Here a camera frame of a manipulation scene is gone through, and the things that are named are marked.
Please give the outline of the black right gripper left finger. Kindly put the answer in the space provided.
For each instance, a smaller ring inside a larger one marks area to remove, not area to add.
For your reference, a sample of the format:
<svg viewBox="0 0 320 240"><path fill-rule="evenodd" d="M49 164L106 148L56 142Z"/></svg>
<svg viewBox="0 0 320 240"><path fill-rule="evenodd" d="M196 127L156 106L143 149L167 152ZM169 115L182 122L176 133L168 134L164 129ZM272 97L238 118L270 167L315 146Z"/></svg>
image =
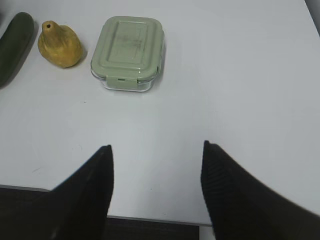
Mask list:
<svg viewBox="0 0 320 240"><path fill-rule="evenodd" d="M113 152L102 146L50 191L1 186L2 240L100 240L114 188Z"/></svg>

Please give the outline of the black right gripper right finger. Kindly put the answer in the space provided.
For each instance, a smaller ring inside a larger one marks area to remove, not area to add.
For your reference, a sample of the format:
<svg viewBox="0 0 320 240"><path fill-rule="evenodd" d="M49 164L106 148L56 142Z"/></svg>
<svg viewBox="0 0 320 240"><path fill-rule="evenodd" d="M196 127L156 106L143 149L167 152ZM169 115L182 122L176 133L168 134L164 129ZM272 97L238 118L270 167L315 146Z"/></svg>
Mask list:
<svg viewBox="0 0 320 240"><path fill-rule="evenodd" d="M318 215L270 189L208 140L200 182L217 240L320 238Z"/></svg>

